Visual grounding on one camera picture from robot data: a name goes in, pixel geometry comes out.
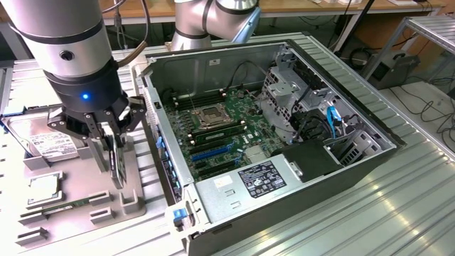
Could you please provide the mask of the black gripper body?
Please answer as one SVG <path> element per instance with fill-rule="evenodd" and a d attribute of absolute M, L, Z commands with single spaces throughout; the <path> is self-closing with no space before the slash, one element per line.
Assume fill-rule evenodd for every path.
<path fill-rule="evenodd" d="M 103 112 L 110 108 L 118 113 L 126 109 L 128 99 L 122 89 L 118 69 L 118 62 L 110 60 L 99 71 L 83 77 L 59 77 L 44 72 L 64 110 L 84 114 Z"/>

